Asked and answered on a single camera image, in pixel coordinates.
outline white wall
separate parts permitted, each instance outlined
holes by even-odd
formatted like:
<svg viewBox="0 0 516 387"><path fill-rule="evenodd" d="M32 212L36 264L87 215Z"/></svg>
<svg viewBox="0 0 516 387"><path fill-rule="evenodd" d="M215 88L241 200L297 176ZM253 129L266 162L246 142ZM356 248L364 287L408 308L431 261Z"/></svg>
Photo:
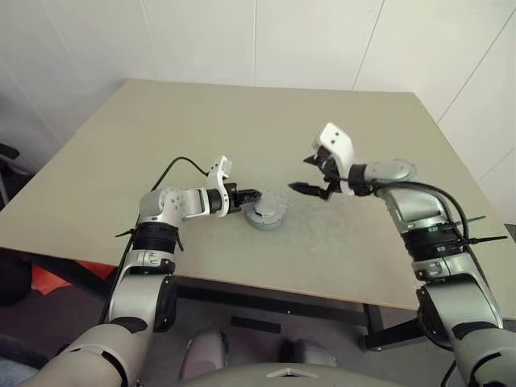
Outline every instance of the white wall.
<svg viewBox="0 0 516 387"><path fill-rule="evenodd" d="M40 168L126 77L414 91L502 219L516 223L515 7L3 0L0 141Z"/></svg>

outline round object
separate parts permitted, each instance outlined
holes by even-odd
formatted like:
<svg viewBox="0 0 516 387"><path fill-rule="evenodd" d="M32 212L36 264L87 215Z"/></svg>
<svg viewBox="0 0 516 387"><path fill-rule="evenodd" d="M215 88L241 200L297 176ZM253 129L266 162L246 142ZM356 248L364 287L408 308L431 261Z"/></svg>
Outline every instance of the round object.
<svg viewBox="0 0 516 387"><path fill-rule="evenodd" d="M260 230L276 230L283 223L287 207L284 196L265 191L260 200L246 206L245 214L254 227Z"/></svg>

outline table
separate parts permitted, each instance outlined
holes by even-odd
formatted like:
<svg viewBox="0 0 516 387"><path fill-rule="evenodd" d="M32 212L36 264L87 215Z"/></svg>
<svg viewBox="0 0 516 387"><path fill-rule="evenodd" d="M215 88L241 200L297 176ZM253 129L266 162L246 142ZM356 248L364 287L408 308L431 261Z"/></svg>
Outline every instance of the table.
<svg viewBox="0 0 516 387"><path fill-rule="evenodd" d="M206 167L233 161L239 188L285 193L277 231L258 231L242 213L184 223L177 274L319 298L414 309L420 285L377 198L295 193L293 181L322 184L302 160L327 122L352 138L361 161L414 162L425 181L453 194L472 236L507 235L464 164L421 102L409 93L274 89L130 80L0 213L0 247L117 265L138 202L175 156ZM203 186L178 163L163 186ZM504 317L516 317L516 245L473 247Z"/></svg>

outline orange object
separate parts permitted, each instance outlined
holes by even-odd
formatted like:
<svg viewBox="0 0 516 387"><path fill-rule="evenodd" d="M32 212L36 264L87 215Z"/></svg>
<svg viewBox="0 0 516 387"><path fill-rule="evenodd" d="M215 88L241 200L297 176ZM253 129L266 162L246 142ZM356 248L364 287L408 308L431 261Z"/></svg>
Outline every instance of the orange object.
<svg viewBox="0 0 516 387"><path fill-rule="evenodd" d="M115 266L109 266L108 264L95 264L93 262L84 262L81 260L76 262L103 280L108 278L111 272L115 269ZM36 264L32 265L32 287L34 289L47 295L53 290L64 286L70 286L70 283Z"/></svg>

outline silver robot arm segment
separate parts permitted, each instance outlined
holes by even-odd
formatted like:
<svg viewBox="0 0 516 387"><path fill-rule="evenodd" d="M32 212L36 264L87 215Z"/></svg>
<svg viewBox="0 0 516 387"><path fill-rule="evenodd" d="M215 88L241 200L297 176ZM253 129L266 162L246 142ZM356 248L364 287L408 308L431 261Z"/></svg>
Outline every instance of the silver robot arm segment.
<svg viewBox="0 0 516 387"><path fill-rule="evenodd" d="M132 249L125 255L110 300L108 323L86 331L22 386L136 384L154 332L168 330L176 317L173 253L176 245L182 250L181 223L210 214L223 217L260 198L254 189L224 184L230 170L231 162L220 156L210 167L206 188L164 188L142 197Z"/></svg>
<svg viewBox="0 0 516 387"><path fill-rule="evenodd" d="M516 334L502 329L501 311L468 246L476 241L460 234L445 197L416 182L417 169L407 161L355 164L351 140L331 123L314 148L305 162L316 165L329 185L290 187L325 200L334 192L384 200L412 256L414 274L425 282L416 294L429 339L453 350L466 383L516 383Z"/></svg>

